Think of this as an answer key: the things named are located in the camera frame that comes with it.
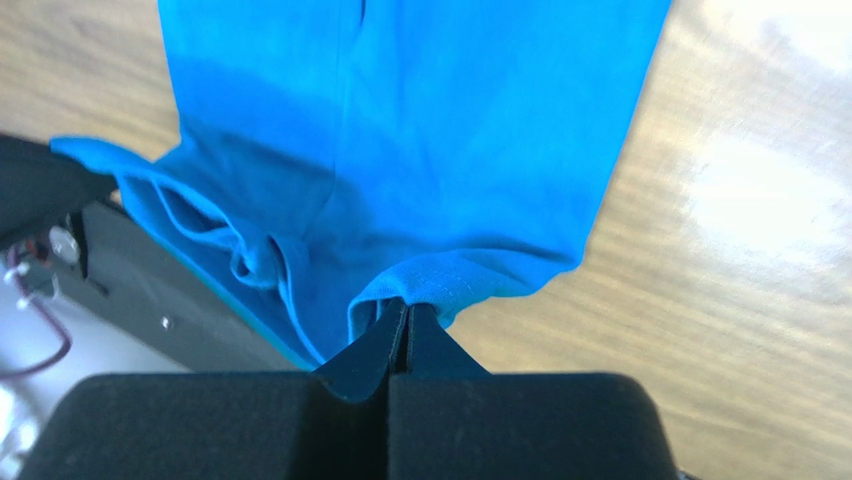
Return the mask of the blue t shirt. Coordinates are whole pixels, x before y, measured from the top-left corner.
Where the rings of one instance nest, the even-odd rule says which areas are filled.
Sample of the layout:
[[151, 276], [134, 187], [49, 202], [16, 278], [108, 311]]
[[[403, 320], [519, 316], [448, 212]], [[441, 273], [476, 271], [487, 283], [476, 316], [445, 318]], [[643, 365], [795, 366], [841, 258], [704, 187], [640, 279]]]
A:
[[666, 1], [163, 1], [179, 144], [50, 145], [290, 362], [582, 261]]

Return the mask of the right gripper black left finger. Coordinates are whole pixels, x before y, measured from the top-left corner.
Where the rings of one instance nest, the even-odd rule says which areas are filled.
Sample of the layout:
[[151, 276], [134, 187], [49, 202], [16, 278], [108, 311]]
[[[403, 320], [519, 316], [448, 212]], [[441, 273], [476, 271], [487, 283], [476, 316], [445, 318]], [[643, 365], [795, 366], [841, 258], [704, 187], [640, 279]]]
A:
[[25, 479], [382, 479], [387, 380], [407, 324], [389, 301], [311, 373], [102, 375], [60, 402]]

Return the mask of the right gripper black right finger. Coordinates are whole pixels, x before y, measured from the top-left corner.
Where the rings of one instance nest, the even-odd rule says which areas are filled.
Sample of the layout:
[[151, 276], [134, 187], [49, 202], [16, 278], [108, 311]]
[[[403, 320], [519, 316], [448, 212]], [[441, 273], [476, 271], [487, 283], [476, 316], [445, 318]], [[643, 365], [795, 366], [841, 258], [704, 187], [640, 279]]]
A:
[[675, 479], [657, 408], [614, 373], [493, 374], [424, 304], [389, 381], [391, 479]]

